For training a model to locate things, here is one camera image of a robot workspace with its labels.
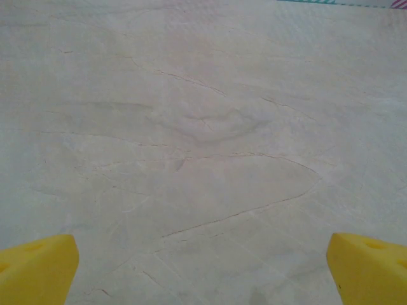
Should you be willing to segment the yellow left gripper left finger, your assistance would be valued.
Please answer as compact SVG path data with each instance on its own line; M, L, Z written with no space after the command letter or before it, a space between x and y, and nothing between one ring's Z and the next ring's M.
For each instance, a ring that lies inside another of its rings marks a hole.
M64 305L78 264L71 234L0 250L0 305Z

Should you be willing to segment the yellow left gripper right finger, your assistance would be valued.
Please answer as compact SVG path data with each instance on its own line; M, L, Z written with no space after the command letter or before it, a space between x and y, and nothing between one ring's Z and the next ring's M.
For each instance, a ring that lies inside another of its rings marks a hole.
M326 259L343 305L407 305L407 246L334 233Z

